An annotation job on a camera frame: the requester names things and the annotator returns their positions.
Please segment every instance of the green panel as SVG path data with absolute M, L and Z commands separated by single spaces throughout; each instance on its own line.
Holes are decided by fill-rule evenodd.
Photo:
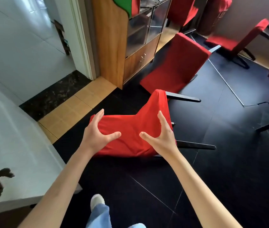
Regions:
M 128 14 L 128 17 L 131 18 L 131 1 L 132 0 L 113 0 L 114 3 L 125 10 Z

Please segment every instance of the shoe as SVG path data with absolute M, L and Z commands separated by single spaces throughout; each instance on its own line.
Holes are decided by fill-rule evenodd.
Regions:
M 93 195 L 90 201 L 91 212 L 93 211 L 94 207 L 100 203 L 105 204 L 105 200 L 103 199 L 103 197 L 100 194 Z

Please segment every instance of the black floor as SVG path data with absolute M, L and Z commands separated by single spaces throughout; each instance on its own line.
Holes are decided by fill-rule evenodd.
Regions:
M 150 94 L 139 81 L 163 60 L 168 47 L 123 90 L 116 89 L 54 144 L 65 162 L 78 148 L 91 115 L 102 108 L 106 115 L 135 114 L 147 102 Z M 267 69 L 251 61 L 249 70 L 240 69 L 218 54 L 210 60 L 224 78 L 230 77 L 227 81 L 243 103 L 264 101 L 269 93 Z M 247 86 L 248 80 L 256 83 Z M 249 95 L 254 91 L 261 94 Z M 181 93 L 202 102 L 169 101 L 176 139 L 217 146 L 215 151 L 183 149 L 182 154 L 243 227 L 269 227 L 269 130 L 260 135 L 254 131 L 269 123 L 269 105 L 242 107 L 209 61 Z M 138 222 L 147 227 L 201 227 L 177 177 L 160 157 L 94 158 L 79 183 L 83 190 L 73 196 L 62 227 L 84 227 L 90 199 L 96 193 L 109 205 L 113 227 Z

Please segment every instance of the blue jeans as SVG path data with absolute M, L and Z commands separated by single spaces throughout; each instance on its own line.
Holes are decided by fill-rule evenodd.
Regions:
M 111 228 L 109 206 L 97 204 L 88 219 L 86 228 Z M 130 226 L 129 228 L 146 228 L 142 223 Z

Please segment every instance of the glass cabinet door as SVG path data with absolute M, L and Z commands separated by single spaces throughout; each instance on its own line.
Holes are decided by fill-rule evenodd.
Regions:
M 151 17 L 152 8 L 149 8 L 129 20 L 127 29 L 126 57 L 129 57 L 146 44 Z
M 166 19 L 170 1 L 171 0 L 164 1 L 163 3 L 155 7 L 154 12 L 152 14 L 152 20 L 146 43 L 150 42 L 157 35 L 159 35 L 159 33 L 162 32 L 162 28 Z

